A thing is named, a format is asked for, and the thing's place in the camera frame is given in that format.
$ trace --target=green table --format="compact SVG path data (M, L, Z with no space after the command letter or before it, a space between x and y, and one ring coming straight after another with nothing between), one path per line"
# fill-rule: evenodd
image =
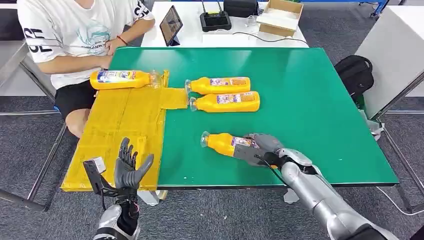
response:
M398 183L322 48L126 47L110 69L168 69L174 88L203 76L248 76L260 94L257 112L168 110L159 189L284 186L268 168L202 148L203 131L271 134L308 156L336 186Z

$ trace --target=yellow tape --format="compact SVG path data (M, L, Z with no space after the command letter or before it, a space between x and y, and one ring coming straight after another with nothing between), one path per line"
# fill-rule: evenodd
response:
M164 71L161 86L101 90L91 109L82 138L61 185L63 191L91 191L83 162L103 157L106 181L114 186L118 151L124 137L138 151L138 168L148 154L154 154L153 165L140 183L140 190L157 188L164 138L165 109L187 108L184 89L167 88L169 72Z

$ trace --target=yellow bottle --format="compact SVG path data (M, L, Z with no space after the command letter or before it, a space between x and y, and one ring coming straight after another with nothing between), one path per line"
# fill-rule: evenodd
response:
M187 93L196 92L206 94L243 93L251 90L251 80L245 76L208 78L201 77L197 80L185 81Z
M191 97L191 111L203 110L208 113L256 112L261 101L259 93L248 91L241 93L208 94L201 98Z
M95 71L90 76L90 83L94 89L123 89L141 88L147 84L157 85L157 74L132 70L132 71Z
M236 145L244 145L252 148L258 148L254 140L232 136L228 133L210 134L204 131L200 138L200 145L214 149L217 153L229 157L234 156Z

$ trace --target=black cable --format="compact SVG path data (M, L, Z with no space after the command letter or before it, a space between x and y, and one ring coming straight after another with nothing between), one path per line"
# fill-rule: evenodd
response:
M286 184L285 182L284 182L284 180L281 178L281 176L278 174L278 173L276 173L276 171L274 170L274 168L263 158L263 157L261 157L261 156L259 156L259 155L257 155L257 154L255 154L254 155L254 157L255 158L257 158L257 159L260 159L260 160L262 160L262 162L264 162L268 167L269 167L269 169L275 174L275 176L283 183L283 184Z
M262 38L260 38L256 35L253 35L253 34L250 34L250 33L247 33L247 32L242 32L242 31L234 32L233 35L234 34L246 34L246 35L249 35L249 36L253 36L253 37L255 37L259 40L262 40L264 42L267 42L267 43L275 43L275 42L279 42L279 41L283 41L283 40L293 40L293 41L299 41L299 42L302 42L302 43L305 43L306 45L308 45L308 43L306 41L301 40L301 39L296 39L296 38L281 38L281 39L277 39L277 40L265 40L265 39L262 39Z
M103 210L106 211L105 196L103 195L103 191L100 192L100 196L101 196L101 206L103 207Z

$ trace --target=clear bottle cap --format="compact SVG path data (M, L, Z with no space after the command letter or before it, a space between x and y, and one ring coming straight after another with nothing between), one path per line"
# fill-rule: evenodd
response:
M211 134L209 132L207 132L207 131L204 131L201 134L200 145L201 145L202 148L205 148L205 147L208 146L209 135L211 135Z
M188 100L188 104L190 105L190 110L192 112L198 109L198 107L196 106L196 98L194 96L190 97L190 100Z
M150 84L153 86L153 88L155 89L159 88L161 86L161 81L160 81L161 75L157 71L152 70L149 76L150 76Z
M185 91L187 92L187 94L189 94L189 93L191 93L192 92L192 86L191 86L191 83L192 83L192 81L190 81L190 80L185 80L185 83L184 83L184 89L185 89Z

